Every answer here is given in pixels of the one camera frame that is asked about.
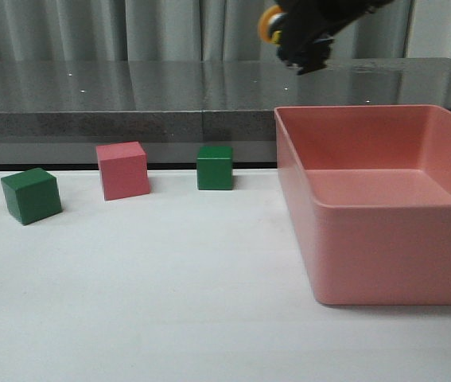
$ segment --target orange part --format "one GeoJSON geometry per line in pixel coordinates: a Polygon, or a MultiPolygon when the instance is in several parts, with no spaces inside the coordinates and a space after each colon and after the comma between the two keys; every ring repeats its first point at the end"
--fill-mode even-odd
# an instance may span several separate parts
{"type": "Polygon", "coordinates": [[[259,23],[257,25],[257,31],[259,33],[259,37],[263,41],[271,43],[271,38],[268,35],[270,19],[275,14],[280,14],[282,12],[283,11],[282,8],[280,8],[280,6],[272,6],[271,8],[268,8],[260,17],[259,23]]]}

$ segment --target pink tray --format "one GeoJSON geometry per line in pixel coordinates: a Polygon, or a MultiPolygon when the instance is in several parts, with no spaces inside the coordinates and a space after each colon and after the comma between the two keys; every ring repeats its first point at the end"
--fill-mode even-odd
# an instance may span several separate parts
{"type": "Polygon", "coordinates": [[[279,107],[275,117],[316,300],[451,305],[451,112],[279,107]]]}

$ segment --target green cube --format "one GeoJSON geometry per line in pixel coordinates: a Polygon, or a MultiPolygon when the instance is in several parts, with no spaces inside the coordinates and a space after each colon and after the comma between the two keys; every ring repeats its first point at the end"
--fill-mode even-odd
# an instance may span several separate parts
{"type": "Polygon", "coordinates": [[[196,159],[198,189],[232,189],[232,148],[204,146],[196,159]]]}
{"type": "Polygon", "coordinates": [[[1,178],[10,214],[23,225],[61,212],[56,178],[43,169],[32,169],[1,178]]]}

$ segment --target wooden block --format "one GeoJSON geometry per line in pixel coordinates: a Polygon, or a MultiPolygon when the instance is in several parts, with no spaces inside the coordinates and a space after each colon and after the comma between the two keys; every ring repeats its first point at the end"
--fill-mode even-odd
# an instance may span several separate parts
{"type": "Polygon", "coordinates": [[[203,146],[196,160],[198,189],[232,189],[232,148],[203,146]]]}
{"type": "Polygon", "coordinates": [[[96,147],[106,201],[150,193],[147,155],[139,142],[96,147]]]}
{"type": "Polygon", "coordinates": [[[10,214],[23,225],[62,211],[57,179],[43,169],[31,169],[1,178],[10,214]]]}

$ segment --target granite countertop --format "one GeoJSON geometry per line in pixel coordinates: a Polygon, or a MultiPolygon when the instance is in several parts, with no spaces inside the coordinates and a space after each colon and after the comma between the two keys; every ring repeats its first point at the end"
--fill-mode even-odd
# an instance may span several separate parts
{"type": "Polygon", "coordinates": [[[89,163],[140,140],[150,162],[192,162],[229,142],[274,161],[273,109],[431,103],[451,110],[451,60],[335,60],[296,76],[278,62],[0,62],[0,163],[89,163]]]}

